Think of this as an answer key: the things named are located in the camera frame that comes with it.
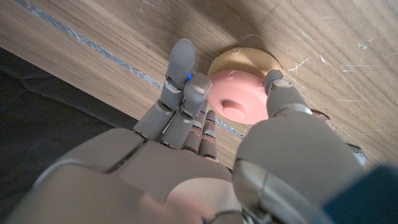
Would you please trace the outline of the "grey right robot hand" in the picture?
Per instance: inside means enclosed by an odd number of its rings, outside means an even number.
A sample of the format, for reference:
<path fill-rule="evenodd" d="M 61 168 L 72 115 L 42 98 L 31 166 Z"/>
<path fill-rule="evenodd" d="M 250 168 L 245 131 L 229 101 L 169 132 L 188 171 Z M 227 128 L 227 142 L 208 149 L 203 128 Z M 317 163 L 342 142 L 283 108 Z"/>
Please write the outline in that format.
<path fill-rule="evenodd" d="M 208 75 L 193 74 L 195 48 L 173 47 L 160 98 L 132 130 L 112 129 L 48 167 L 8 223 L 331 223 L 325 205 L 364 173 L 350 145 L 317 118 L 275 60 L 232 50 L 248 68 L 227 64 L 228 80 L 252 75 L 253 93 L 225 107 L 265 113 L 238 147 L 234 166 L 216 158 Z"/>

